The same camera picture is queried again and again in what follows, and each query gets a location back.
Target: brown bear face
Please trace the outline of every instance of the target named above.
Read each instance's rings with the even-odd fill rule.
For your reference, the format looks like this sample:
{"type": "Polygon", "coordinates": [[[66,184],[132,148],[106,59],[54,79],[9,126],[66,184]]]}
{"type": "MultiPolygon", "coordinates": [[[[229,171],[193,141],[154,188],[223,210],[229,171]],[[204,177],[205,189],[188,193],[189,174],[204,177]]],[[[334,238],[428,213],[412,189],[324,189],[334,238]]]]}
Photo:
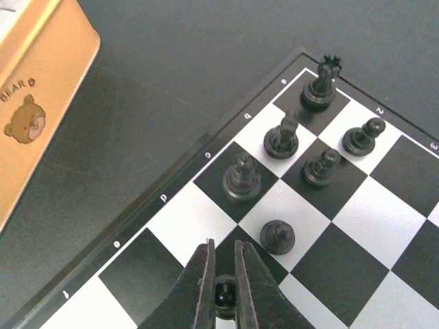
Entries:
{"type": "Polygon", "coordinates": [[[34,103],[32,95],[24,98],[23,105],[16,109],[11,122],[5,126],[6,136],[28,144],[41,135],[46,124],[46,113],[34,103]]]}

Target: bear ear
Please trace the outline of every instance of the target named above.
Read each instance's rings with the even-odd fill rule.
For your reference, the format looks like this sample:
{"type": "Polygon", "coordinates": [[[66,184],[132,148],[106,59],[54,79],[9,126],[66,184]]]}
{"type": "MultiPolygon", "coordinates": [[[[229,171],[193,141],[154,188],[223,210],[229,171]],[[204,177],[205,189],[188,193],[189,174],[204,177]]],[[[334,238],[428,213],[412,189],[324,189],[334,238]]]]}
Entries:
{"type": "Polygon", "coordinates": [[[12,136],[12,133],[14,132],[14,128],[12,128],[12,124],[8,123],[5,126],[5,135],[6,136],[12,136]]]}
{"type": "Polygon", "coordinates": [[[23,100],[23,105],[33,104],[33,103],[34,103],[34,98],[32,97],[32,95],[26,96],[25,99],[23,100]]]}

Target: black table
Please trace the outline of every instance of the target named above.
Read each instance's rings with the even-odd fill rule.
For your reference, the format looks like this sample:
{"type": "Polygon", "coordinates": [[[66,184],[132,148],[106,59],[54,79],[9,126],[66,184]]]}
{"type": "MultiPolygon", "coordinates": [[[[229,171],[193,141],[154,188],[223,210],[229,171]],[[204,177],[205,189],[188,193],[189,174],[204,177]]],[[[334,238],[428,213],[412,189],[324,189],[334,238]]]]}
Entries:
{"type": "Polygon", "coordinates": [[[0,325],[299,45],[439,137],[437,1],[80,4],[102,50],[0,236],[0,325]]]}

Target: orange box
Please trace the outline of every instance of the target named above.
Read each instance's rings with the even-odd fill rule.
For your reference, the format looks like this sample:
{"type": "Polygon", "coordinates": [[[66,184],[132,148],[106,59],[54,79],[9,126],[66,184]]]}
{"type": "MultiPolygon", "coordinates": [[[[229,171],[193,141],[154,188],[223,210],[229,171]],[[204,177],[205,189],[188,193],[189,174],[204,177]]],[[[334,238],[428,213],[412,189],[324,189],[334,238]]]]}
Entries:
{"type": "Polygon", "coordinates": [[[31,0],[0,40],[0,231],[100,47],[76,0],[31,0]]]}

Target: pawn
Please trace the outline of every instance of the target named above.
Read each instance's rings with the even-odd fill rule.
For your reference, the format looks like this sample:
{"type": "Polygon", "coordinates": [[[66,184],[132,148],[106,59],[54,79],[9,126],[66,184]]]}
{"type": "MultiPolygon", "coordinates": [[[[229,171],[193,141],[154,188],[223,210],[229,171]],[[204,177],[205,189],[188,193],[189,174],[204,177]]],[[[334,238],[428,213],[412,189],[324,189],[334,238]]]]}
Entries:
{"type": "Polygon", "coordinates": [[[344,134],[343,148],[352,156],[365,156],[373,151],[376,137],[384,130],[384,120],[371,118],[361,128],[352,128],[344,134]]]}
{"type": "Polygon", "coordinates": [[[332,80],[337,78],[342,70],[342,59],[338,56],[325,55],[320,61],[318,77],[303,86],[302,100],[316,110],[324,110],[335,98],[335,87],[332,80]]]}
{"type": "Polygon", "coordinates": [[[326,149],[321,156],[308,160],[302,168],[305,180],[318,187],[326,186],[334,180],[335,168],[342,157],[335,149],[326,149]]]}
{"type": "Polygon", "coordinates": [[[262,247],[272,255],[285,255],[294,246],[296,236],[290,224],[274,220],[266,223],[261,230],[262,247]]]}
{"type": "Polygon", "coordinates": [[[265,134],[263,146],[267,154],[275,159],[286,159],[296,153],[299,145],[297,128],[298,123],[294,112],[287,112],[281,124],[265,134]]]}
{"type": "Polygon", "coordinates": [[[261,174],[254,158],[248,153],[238,155],[235,163],[224,173],[222,186],[231,201],[254,199],[261,192],[261,174]]]}

